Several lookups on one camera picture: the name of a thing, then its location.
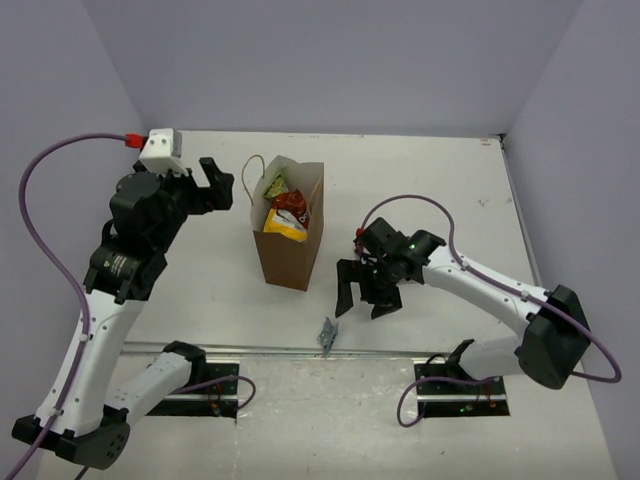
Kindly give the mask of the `red Doritos chip bag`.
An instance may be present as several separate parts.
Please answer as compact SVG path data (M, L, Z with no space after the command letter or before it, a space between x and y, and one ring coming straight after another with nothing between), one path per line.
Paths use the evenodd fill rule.
M271 204L275 214L304 231L309 226L307 203L299 190L284 192L276 196Z

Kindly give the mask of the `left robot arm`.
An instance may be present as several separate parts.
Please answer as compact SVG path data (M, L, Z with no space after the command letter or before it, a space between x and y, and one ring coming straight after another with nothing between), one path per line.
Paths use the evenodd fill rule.
M228 210L234 177L199 161L209 184L190 171L141 168L123 177L109 202L111 218L89 260L81 314L59 374L38 410L18 419L13 438L86 468L105 470L122 454L132 427L166 396L193 393L208 379L205 353L180 341L129 383L109 384L129 331L141 314L166 253L191 215Z

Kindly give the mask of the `brown paper bag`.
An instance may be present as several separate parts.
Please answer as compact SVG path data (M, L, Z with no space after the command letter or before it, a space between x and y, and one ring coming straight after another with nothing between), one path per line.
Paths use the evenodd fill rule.
M240 174L242 187L250 201L250 224L265 282L271 285L305 291L308 289L324 231L324 164L298 163L278 155L267 162L254 154L250 160L260 161L261 174L254 187L247 186ZM310 214L307 237L303 241L264 230L271 201L264 197L277 175L287 187L301 192Z

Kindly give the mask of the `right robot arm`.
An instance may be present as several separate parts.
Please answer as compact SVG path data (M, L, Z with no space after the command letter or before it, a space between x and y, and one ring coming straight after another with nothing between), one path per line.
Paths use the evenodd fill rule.
M371 305L372 318L394 313L402 307L400 283L414 282L451 293L510 329L501 339L465 340L448 355L435 373L454 391L519 374L559 390L590 344L579 299L567 287L547 291L457 260L441 237L425 230L406 236L383 218L360 230L354 243L362 258L336 264L336 316L353 307L354 286Z

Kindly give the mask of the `yellow candy bar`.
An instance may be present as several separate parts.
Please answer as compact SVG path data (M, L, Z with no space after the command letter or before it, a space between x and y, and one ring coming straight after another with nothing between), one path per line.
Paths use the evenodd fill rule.
M288 210L271 208L267 214L264 233L280 234L296 242L304 242L307 229Z

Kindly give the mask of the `green snack packet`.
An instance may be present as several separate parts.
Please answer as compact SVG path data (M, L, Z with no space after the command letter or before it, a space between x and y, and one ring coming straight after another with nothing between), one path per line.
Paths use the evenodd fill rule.
M262 197L267 200L273 200L279 195L288 192L289 187L286 180L285 169L281 168L264 189Z

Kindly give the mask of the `grey foil wrapper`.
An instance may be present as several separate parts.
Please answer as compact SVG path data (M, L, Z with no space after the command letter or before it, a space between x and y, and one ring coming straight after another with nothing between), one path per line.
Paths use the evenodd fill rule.
M321 349L321 356L326 358L339 334L339 322L326 317L322 329L317 337L317 343Z

